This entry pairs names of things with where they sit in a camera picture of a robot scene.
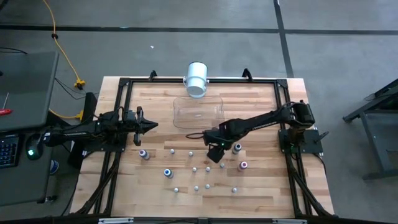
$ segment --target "small vial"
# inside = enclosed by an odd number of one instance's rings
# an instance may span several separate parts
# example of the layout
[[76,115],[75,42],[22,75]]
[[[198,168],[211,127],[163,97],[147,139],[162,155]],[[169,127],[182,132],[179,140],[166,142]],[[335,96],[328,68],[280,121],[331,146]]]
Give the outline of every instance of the small vial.
[[247,162],[241,162],[241,163],[238,165],[238,170],[239,170],[239,171],[242,171],[242,170],[244,170],[244,169],[246,169],[246,168],[248,168]]
[[167,177],[167,178],[173,178],[173,176],[174,176],[174,173],[173,173],[173,171],[171,171],[170,169],[166,169],[166,170],[164,170],[164,175]]
[[148,160],[150,158],[149,153],[147,151],[145,151],[145,150],[140,150],[139,151],[139,156],[141,156],[145,160]]
[[233,154],[238,154],[242,149],[242,145],[237,143],[235,146],[232,148],[232,153]]

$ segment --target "clear plastic container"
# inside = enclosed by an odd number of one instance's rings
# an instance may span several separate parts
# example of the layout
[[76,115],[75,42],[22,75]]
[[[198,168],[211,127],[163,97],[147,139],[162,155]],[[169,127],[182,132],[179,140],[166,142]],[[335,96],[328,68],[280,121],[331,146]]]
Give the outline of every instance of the clear plastic container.
[[184,129],[210,129],[224,122],[223,99],[178,97],[173,103],[174,126]]

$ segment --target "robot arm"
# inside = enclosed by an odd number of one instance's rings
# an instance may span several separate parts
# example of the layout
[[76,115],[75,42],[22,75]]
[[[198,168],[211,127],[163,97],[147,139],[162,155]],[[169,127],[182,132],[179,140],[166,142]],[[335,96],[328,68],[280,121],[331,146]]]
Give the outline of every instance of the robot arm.
[[137,107],[137,113],[130,110],[127,112],[126,119],[121,121],[119,120],[118,111],[100,114],[98,120],[90,121],[87,124],[83,122],[65,128],[52,128],[44,134],[43,143],[52,147],[65,141],[83,141],[90,142],[90,145],[93,145],[91,147],[93,151],[101,149],[112,151],[112,146],[121,144],[123,136],[127,133],[135,133],[134,144],[140,146],[140,135],[158,126],[157,123],[144,118],[144,112],[140,106]]
[[289,141],[299,144],[303,139],[305,129],[314,123],[314,117],[310,105],[289,102],[275,111],[255,116],[249,119],[231,119],[203,132],[203,140],[209,146],[207,156],[214,162],[219,162],[225,150],[229,150],[232,144],[245,137],[249,132],[272,126],[275,124],[288,124],[290,126]]

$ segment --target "butcher block tabletop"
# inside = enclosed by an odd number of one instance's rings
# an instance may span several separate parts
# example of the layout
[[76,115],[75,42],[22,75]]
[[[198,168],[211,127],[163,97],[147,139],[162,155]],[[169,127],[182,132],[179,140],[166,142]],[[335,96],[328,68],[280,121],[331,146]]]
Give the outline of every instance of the butcher block tabletop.
[[[104,77],[96,115],[112,111],[120,77]],[[308,101],[304,81],[287,79],[292,101]],[[123,93],[122,105],[126,97]],[[135,83],[130,110],[141,106],[144,117],[159,124],[141,137],[141,146],[129,134],[122,153],[112,208],[113,217],[209,217],[209,218],[293,218],[294,211],[287,176],[286,161],[280,152],[279,125],[250,132],[239,143],[242,151],[234,155],[226,151],[220,163],[206,157],[208,147],[202,139],[187,139],[194,129],[177,128],[173,123],[173,102],[188,97],[182,83]],[[276,109],[274,87],[268,84],[210,83],[206,97],[220,97],[224,119],[250,118]],[[145,149],[149,160],[138,151]],[[88,156],[82,164],[71,212],[77,211],[98,186],[103,152]],[[325,170],[319,158],[303,154],[309,189],[330,213],[330,200]],[[238,171],[241,161],[248,168]],[[171,169],[174,177],[164,176]],[[108,188],[104,191],[103,206]],[[304,211],[302,193],[298,190],[300,208]]]

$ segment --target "white mug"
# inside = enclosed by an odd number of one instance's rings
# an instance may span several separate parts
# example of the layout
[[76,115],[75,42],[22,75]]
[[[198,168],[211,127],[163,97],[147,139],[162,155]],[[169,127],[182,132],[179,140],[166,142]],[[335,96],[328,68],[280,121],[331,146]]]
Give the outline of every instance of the white mug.
[[201,98],[206,94],[208,80],[207,66],[201,62],[192,62],[188,66],[188,75],[182,81],[192,98]]

